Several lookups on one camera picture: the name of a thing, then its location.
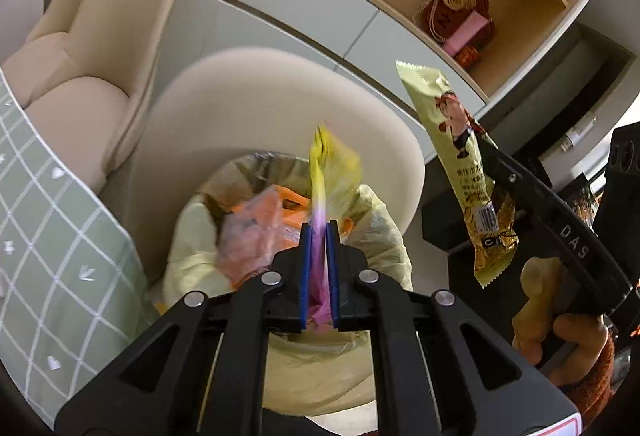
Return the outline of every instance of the cartoon character print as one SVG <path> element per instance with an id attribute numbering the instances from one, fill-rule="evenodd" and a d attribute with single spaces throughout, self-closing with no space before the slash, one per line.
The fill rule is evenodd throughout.
<path id="1" fill-rule="evenodd" d="M 466 150 L 466 141 L 471 134 L 475 132 L 482 136 L 486 134 L 486 131 L 466 111 L 458 96 L 452 91 L 444 92 L 440 97 L 436 97 L 435 101 L 436 106 L 446 118 L 443 123 L 438 125 L 438 129 L 443 133 L 446 133 L 447 128 L 451 130 L 453 145 L 458 150 L 458 159 L 466 158 L 469 156 Z"/>

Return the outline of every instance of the sticker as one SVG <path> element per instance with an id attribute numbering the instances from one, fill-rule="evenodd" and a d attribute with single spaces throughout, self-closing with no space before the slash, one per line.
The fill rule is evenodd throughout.
<path id="1" fill-rule="evenodd" d="M 95 279 L 91 277 L 91 274 L 95 272 L 95 269 L 89 269 L 86 265 L 80 265 L 80 273 L 78 278 L 80 281 L 94 281 Z"/>
<path id="2" fill-rule="evenodd" d="M 495 216 L 494 203 L 474 208 L 474 221 L 479 234 L 489 234 L 497 232 L 498 218 Z"/>
<path id="3" fill-rule="evenodd" d="M 530 436 L 578 436 L 582 432 L 582 417 L 575 413 L 551 427 L 535 432 Z"/>
<path id="4" fill-rule="evenodd" d="M 53 178 L 54 180 L 57 180 L 58 178 L 62 177 L 65 175 L 65 170 L 64 169 L 60 169 L 59 167 L 54 168 L 53 171 L 51 171 L 51 178 Z"/>
<path id="5" fill-rule="evenodd" d="M 47 365 L 51 371 L 56 371 L 56 369 L 60 369 L 62 367 L 62 364 L 60 364 L 60 362 L 51 355 L 47 357 Z"/>

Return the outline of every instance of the cabinet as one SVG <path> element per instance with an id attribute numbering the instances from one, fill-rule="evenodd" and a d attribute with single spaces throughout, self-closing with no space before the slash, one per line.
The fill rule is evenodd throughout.
<path id="1" fill-rule="evenodd" d="M 176 0 L 162 35 L 154 99 L 192 63 L 238 46 L 265 46 L 308 58 L 333 70 L 336 63 L 300 39 L 222 0 Z"/>
<path id="2" fill-rule="evenodd" d="M 346 59 L 411 108 L 414 105 L 398 77 L 396 60 L 439 68 L 470 113 L 477 113 L 484 106 L 482 99 L 445 60 L 384 12 L 376 15 Z"/>

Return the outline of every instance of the barcode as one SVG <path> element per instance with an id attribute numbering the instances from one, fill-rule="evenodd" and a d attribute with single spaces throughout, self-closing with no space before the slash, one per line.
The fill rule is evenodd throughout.
<path id="1" fill-rule="evenodd" d="M 488 234 L 498 231 L 498 218 L 495 216 L 494 204 L 489 202 L 482 207 L 474 209 L 476 229 L 480 234 Z"/>

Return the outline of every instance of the orange plastic bag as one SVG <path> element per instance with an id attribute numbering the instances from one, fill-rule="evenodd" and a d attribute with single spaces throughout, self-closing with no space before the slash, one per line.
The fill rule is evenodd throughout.
<path id="1" fill-rule="evenodd" d="M 308 204 L 307 198 L 271 185 L 232 209 L 222 225 L 216 266 L 234 289 L 266 270 L 274 254 L 298 246 Z"/>

